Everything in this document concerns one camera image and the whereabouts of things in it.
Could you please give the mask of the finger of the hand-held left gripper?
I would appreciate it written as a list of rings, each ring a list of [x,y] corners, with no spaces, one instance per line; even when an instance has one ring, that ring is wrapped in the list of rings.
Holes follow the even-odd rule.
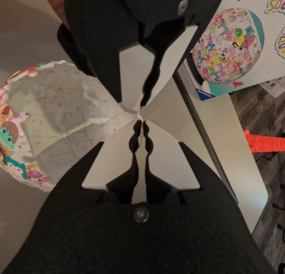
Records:
[[[155,59],[143,86],[141,108],[147,106],[169,81],[197,29],[198,25],[160,24],[146,39],[147,47],[155,52]]]
[[[155,51],[148,44],[134,43],[119,52],[122,101],[119,106],[127,113],[141,110],[144,84],[153,70]]]

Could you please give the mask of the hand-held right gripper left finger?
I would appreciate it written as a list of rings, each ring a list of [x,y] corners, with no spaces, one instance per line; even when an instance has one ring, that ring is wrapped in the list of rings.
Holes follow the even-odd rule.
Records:
[[[113,192],[121,204],[130,204],[138,182],[135,153],[140,134],[140,120],[133,120],[113,132],[103,143],[82,188]]]

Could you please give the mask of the printed paper leaflet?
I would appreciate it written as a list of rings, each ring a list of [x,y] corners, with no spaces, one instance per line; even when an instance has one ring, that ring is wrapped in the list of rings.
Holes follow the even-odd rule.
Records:
[[[259,86],[261,86],[274,98],[277,98],[285,92],[285,76],[262,82],[259,84]]]

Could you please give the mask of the orange ribbed tube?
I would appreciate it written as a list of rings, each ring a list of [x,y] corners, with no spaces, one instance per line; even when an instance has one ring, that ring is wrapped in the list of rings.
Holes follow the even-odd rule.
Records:
[[[243,132],[252,153],[285,151],[284,137],[251,135],[249,130]]]

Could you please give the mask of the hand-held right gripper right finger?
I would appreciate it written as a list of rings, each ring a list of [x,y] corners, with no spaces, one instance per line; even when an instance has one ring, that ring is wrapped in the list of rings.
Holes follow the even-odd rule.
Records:
[[[162,204],[170,193],[198,190],[200,184],[173,135],[151,121],[143,122],[147,202]]]

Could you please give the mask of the colourful puzzle ball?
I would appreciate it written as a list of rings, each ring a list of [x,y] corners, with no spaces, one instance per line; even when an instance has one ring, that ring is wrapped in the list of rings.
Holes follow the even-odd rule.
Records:
[[[46,193],[96,144],[138,120],[97,78],[67,61],[18,71],[0,96],[1,167]]]

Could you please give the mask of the person's left hand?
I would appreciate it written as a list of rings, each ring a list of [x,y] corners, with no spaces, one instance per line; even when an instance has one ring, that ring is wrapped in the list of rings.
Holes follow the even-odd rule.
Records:
[[[62,23],[69,29],[66,13],[64,9],[65,0],[47,0],[55,14],[59,17]]]

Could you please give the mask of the puzzle ball cardboard box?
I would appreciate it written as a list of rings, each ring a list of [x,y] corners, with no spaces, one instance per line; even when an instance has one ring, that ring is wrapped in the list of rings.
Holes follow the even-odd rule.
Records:
[[[222,0],[184,65],[205,101],[283,77],[285,0]]]

